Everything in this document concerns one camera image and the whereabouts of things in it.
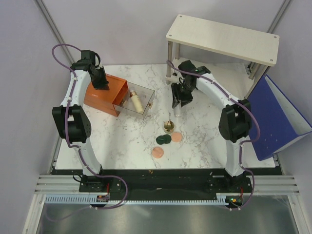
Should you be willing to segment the orange drawer organizer box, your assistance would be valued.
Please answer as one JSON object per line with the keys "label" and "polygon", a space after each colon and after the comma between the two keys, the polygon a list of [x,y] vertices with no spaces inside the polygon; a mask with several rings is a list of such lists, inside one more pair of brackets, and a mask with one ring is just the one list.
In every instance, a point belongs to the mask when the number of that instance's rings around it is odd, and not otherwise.
{"label": "orange drawer organizer box", "polygon": [[120,111],[116,109],[128,93],[128,84],[125,79],[107,74],[109,90],[96,90],[92,84],[86,90],[84,104],[97,110],[118,117]]}

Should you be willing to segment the cream lotion bottle gold cap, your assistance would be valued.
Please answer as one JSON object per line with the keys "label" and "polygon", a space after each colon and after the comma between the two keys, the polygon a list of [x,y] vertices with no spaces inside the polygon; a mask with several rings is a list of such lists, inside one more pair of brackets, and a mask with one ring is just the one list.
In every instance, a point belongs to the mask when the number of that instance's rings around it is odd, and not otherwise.
{"label": "cream lotion bottle gold cap", "polygon": [[137,93],[134,90],[130,91],[130,98],[133,102],[133,105],[135,107],[136,112],[143,114],[144,109],[143,109],[142,103],[139,99],[139,96],[137,95]]}

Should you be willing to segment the pink round makeup puff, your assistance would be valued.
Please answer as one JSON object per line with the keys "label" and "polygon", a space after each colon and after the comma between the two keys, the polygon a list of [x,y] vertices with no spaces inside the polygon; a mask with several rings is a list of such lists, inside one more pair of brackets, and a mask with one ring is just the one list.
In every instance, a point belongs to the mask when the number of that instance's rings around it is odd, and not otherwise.
{"label": "pink round makeup puff", "polygon": [[172,142],[181,142],[183,139],[183,135],[180,132],[173,132],[171,134]]}
{"label": "pink round makeup puff", "polygon": [[164,155],[164,151],[161,147],[155,147],[152,149],[153,158],[159,159],[159,158],[162,158],[163,155]]}

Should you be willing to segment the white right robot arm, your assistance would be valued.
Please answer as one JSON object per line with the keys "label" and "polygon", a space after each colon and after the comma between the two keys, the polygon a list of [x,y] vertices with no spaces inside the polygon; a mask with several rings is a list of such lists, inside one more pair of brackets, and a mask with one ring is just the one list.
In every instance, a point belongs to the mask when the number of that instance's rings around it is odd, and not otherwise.
{"label": "white right robot arm", "polygon": [[250,102],[231,95],[206,66],[196,67],[190,60],[182,62],[177,68],[172,62],[167,63],[178,76],[178,82],[171,84],[172,108],[183,107],[191,103],[192,92],[198,89],[221,110],[218,129],[226,140],[227,156],[223,186],[229,192],[236,191],[246,178],[241,166],[239,146],[246,140],[252,128]]}

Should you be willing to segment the clear drawer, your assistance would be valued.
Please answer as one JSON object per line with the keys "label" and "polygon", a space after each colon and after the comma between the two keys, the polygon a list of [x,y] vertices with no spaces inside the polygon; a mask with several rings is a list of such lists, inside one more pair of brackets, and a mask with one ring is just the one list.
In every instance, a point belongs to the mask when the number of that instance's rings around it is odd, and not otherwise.
{"label": "clear drawer", "polygon": [[119,105],[115,106],[115,110],[118,115],[120,114],[127,114],[128,108],[127,108],[128,100],[123,99]]}
{"label": "clear drawer", "polygon": [[[145,117],[147,116],[149,110],[151,109],[151,107],[153,105],[153,101],[155,98],[155,91],[152,89],[149,89],[147,87],[143,87],[143,86],[131,83],[131,82],[127,82],[127,86],[128,86],[127,92],[126,92],[125,96],[123,97],[123,99],[128,100],[127,115],[137,117],[139,119],[145,119]],[[133,102],[130,98],[130,91],[131,90],[134,90],[137,93],[137,95],[139,96],[139,99],[140,99],[142,106],[143,106],[143,109],[144,109],[143,114],[136,112],[135,107],[133,105]]]}

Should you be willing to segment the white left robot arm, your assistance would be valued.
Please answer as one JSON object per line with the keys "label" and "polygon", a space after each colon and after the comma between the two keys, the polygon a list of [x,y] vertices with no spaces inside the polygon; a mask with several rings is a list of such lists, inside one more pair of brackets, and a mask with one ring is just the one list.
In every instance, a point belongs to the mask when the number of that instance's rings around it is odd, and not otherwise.
{"label": "white left robot arm", "polygon": [[82,50],[80,60],[69,70],[71,81],[66,96],[59,107],[52,109],[52,116],[59,136],[75,150],[82,165],[80,192],[103,192],[107,180],[100,174],[102,166],[90,141],[91,123],[82,106],[89,84],[96,90],[108,90],[109,82],[99,55],[91,50]]}

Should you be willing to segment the pink round makeup puff front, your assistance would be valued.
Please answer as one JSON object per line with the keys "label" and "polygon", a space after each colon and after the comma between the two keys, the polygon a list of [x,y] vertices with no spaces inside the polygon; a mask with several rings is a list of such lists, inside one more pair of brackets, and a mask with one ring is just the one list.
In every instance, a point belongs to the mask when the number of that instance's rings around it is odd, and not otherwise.
{"label": "pink round makeup puff front", "polygon": [[159,158],[162,158],[163,155],[164,155],[164,151],[161,147],[155,147],[152,149],[153,158],[159,159]]}

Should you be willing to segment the dark green makeup sponge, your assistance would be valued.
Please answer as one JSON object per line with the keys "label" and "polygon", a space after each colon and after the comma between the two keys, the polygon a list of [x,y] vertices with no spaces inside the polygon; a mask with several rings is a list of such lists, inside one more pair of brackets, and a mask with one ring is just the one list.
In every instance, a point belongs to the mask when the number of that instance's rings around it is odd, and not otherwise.
{"label": "dark green makeup sponge", "polygon": [[159,145],[169,144],[171,143],[171,141],[172,141],[172,138],[169,134],[161,135],[156,138],[156,142]]}

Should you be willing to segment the clear small bottle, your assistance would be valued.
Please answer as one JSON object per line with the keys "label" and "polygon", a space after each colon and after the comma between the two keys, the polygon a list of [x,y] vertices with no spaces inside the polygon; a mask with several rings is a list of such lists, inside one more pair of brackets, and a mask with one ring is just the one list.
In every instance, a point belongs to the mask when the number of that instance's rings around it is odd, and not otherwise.
{"label": "clear small bottle", "polygon": [[181,105],[180,103],[174,108],[174,116],[181,117]]}

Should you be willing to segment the gold lid cream jar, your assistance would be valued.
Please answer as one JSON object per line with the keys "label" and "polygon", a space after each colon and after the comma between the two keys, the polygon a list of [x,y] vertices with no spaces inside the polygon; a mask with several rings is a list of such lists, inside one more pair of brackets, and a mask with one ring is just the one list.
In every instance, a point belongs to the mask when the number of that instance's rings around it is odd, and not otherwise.
{"label": "gold lid cream jar", "polygon": [[165,133],[171,134],[174,132],[174,129],[175,129],[175,124],[171,120],[165,121],[163,123],[163,130]]}

